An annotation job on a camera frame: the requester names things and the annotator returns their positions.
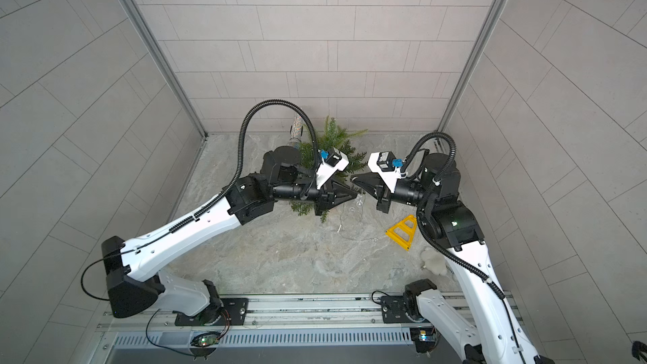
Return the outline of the small green christmas tree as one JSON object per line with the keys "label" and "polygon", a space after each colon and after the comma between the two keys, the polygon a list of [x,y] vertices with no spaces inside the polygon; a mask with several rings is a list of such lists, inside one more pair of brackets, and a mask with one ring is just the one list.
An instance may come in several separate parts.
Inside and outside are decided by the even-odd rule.
{"label": "small green christmas tree", "polygon": [[[323,131],[317,133],[318,145],[320,149],[330,151],[336,148],[344,153],[349,161],[349,164],[341,172],[335,173],[334,178],[342,183],[347,184],[351,175],[360,173],[367,168],[367,152],[357,151],[357,147],[353,145],[353,141],[367,133],[368,130],[349,131],[338,124],[335,118],[326,117]],[[312,156],[308,156],[312,144],[304,142],[299,146],[302,155],[303,166],[307,169],[313,168]],[[307,202],[290,202],[293,212],[298,216],[306,216],[313,212],[313,204]]]}

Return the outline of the yellow plastic triangle frame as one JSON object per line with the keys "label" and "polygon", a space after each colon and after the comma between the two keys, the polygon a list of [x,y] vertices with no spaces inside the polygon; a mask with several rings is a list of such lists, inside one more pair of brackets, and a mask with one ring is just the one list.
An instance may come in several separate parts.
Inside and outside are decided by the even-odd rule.
{"label": "yellow plastic triangle frame", "polygon": [[386,235],[404,250],[410,250],[417,231],[414,215],[409,215],[386,231]]}

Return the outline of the right green circuit board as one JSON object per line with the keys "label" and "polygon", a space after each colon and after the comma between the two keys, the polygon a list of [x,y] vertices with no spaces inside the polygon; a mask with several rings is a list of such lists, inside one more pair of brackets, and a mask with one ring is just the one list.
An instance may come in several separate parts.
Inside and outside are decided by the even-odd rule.
{"label": "right green circuit board", "polygon": [[431,353],[436,349],[439,342],[435,327],[410,328],[409,334],[414,343],[414,348],[419,354]]}

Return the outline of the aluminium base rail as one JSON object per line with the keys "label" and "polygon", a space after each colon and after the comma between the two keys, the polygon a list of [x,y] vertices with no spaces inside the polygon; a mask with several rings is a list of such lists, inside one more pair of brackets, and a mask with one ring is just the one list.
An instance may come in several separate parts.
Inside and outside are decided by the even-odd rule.
{"label": "aluminium base rail", "polygon": [[[106,313],[84,362],[113,362],[119,352],[161,353],[182,362],[211,362],[220,352],[233,348],[414,347],[409,329],[434,327],[430,322],[390,325],[382,321],[379,298],[404,293],[226,296],[249,299],[244,324],[239,326],[175,326],[177,313],[168,310],[148,310],[126,320]],[[463,292],[441,294],[463,318],[472,321]],[[190,345],[196,335],[207,332],[221,334],[218,345]]]}

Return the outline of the green circuit board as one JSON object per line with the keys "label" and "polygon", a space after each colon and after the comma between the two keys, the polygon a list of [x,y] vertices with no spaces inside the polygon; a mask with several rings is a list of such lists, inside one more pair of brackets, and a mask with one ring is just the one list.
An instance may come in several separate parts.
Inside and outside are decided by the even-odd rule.
{"label": "green circuit board", "polygon": [[431,353],[436,349],[439,342],[435,327],[410,328],[409,334],[414,343],[414,348],[419,354]]}
{"label": "green circuit board", "polygon": [[196,335],[190,342],[190,345],[195,348],[212,348],[219,344],[221,334],[218,332],[207,332]]}

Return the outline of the left green circuit board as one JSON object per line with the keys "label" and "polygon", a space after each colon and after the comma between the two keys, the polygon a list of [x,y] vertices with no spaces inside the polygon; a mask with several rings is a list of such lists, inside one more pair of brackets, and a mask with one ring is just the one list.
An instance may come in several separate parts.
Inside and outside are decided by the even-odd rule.
{"label": "left green circuit board", "polygon": [[212,348],[219,344],[221,334],[218,332],[207,332],[196,335],[190,342],[190,345],[195,348]]}

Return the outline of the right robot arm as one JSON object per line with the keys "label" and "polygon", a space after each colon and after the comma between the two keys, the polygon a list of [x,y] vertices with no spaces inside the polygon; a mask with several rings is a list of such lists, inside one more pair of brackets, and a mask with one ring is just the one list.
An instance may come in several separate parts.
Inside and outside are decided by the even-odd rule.
{"label": "right robot arm", "polygon": [[429,321],[464,363],[548,363],[500,288],[481,227],[459,198],[461,175],[453,157],[429,153],[412,176],[402,172],[403,166],[392,153],[374,153],[369,172],[351,181],[376,200],[381,212],[394,202],[416,208],[422,238],[452,269],[473,319],[463,318],[428,281],[405,289],[407,315]]}

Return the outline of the clear string lights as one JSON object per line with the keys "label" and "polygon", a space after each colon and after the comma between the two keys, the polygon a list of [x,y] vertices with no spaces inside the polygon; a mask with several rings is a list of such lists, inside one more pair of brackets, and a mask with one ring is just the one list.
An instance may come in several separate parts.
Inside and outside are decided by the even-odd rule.
{"label": "clear string lights", "polygon": [[384,231],[382,213],[376,211],[374,200],[366,193],[343,205],[338,228],[342,239],[377,241]]}

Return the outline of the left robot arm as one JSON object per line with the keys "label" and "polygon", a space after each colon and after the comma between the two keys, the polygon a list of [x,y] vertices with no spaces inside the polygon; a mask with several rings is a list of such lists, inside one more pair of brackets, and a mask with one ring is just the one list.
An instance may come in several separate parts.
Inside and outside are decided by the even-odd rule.
{"label": "left robot arm", "polygon": [[355,199],[357,192],[335,178],[348,166],[347,156],[331,148],[317,158],[318,168],[307,169],[298,149],[281,146],[265,154],[259,173],[236,180],[230,192],[194,212],[140,237],[104,241],[106,287],[114,317],[129,318],[150,308],[186,317],[221,310],[211,281],[188,281],[164,271],[165,266],[207,240],[272,212],[279,200],[306,202],[321,215]]}

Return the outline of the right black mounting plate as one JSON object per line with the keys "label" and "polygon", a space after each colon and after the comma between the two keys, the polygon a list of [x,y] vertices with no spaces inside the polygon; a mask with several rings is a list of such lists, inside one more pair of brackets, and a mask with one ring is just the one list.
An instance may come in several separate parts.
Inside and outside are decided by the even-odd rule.
{"label": "right black mounting plate", "polygon": [[428,324],[429,321],[415,317],[407,311],[405,297],[382,295],[379,298],[382,321],[385,324]]}

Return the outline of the black mounting plate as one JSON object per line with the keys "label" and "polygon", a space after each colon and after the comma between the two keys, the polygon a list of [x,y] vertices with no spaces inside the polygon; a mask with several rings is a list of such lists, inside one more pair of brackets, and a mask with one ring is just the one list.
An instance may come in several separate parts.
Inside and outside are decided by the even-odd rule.
{"label": "black mounting plate", "polygon": [[243,325],[248,307],[248,298],[222,298],[219,308],[207,307],[194,317],[177,313],[175,326],[224,326]]}
{"label": "black mounting plate", "polygon": [[429,321],[415,317],[407,311],[405,297],[382,295],[379,298],[382,321],[385,324],[428,324]]}

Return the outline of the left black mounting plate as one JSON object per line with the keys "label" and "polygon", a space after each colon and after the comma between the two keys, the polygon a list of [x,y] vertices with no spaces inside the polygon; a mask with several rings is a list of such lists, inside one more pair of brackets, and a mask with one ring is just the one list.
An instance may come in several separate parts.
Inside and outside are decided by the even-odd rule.
{"label": "left black mounting plate", "polygon": [[224,326],[243,325],[248,307],[248,298],[222,298],[219,308],[207,307],[194,317],[177,313],[175,326]]}

